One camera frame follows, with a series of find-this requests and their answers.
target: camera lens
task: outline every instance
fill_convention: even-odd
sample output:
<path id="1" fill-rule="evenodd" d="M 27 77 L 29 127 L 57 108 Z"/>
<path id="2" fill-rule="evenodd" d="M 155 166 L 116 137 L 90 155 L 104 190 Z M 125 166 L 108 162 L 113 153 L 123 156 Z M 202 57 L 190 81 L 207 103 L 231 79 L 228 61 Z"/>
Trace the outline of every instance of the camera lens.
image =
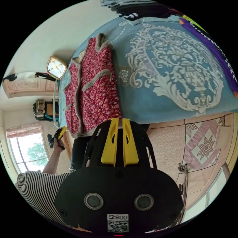
<path id="1" fill-rule="evenodd" d="M 134 204 L 138 210 L 146 211 L 153 206 L 154 199 L 149 194 L 141 194 L 135 199 Z"/>

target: pink curtain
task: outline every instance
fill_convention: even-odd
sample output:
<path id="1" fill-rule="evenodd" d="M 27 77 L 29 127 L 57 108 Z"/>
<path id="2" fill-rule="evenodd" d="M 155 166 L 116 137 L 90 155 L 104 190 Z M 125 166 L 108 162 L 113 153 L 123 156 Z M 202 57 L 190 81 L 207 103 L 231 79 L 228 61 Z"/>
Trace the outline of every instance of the pink curtain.
<path id="1" fill-rule="evenodd" d="M 7 138 L 23 137 L 37 133 L 43 133 L 43 127 L 40 122 L 25 124 L 6 129 Z"/>

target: striped shirt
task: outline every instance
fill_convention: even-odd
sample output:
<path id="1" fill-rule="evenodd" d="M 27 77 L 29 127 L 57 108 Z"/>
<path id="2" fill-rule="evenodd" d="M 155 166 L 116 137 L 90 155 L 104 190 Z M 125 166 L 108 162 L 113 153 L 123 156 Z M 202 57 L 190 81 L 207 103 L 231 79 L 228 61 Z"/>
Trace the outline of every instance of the striped shirt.
<path id="1" fill-rule="evenodd" d="M 70 173 L 52 175 L 41 171 L 27 171 L 17 177 L 16 187 L 28 204 L 45 218 L 67 225 L 54 206 L 56 194 L 63 180 Z"/>

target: blue bedspread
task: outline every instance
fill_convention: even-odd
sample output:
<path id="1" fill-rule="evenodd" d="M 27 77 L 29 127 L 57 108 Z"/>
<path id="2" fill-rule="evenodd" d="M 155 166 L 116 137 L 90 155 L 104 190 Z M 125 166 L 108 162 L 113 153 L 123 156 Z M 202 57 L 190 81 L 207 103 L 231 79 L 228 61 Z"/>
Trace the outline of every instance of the blue bedspread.
<path id="1" fill-rule="evenodd" d="M 177 21 L 130 25 L 115 18 L 88 38 L 104 33 L 113 45 L 112 60 L 122 116 L 140 124 L 238 112 L 223 70 L 207 47 Z M 78 57 L 88 38 L 74 53 Z M 59 88 L 59 123 L 66 125 L 63 89 Z"/>

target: person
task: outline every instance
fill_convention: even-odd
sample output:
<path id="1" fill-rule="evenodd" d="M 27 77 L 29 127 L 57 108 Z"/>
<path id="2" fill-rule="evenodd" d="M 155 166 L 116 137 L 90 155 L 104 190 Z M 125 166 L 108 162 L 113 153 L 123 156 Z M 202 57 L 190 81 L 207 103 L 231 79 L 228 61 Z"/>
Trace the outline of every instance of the person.
<path id="1" fill-rule="evenodd" d="M 149 124 L 144 124 L 142 126 L 145 131 L 149 128 Z M 54 139 L 53 152 L 43 171 L 41 172 L 38 170 L 21 173 L 18 175 L 17 182 L 15 184 L 26 202 L 47 220 L 61 224 L 68 228 L 86 232 L 90 231 L 84 230 L 80 228 L 80 226 L 78 226 L 78 228 L 74 228 L 66 224 L 56 210 L 54 201 L 63 180 L 77 169 L 82 168 L 86 147 L 90 138 L 91 136 L 78 137 L 74 140 L 69 173 L 56 175 L 60 154 L 63 151 L 60 146 L 64 146 L 64 143 L 62 140 L 59 140 L 58 143 L 57 140 Z"/>

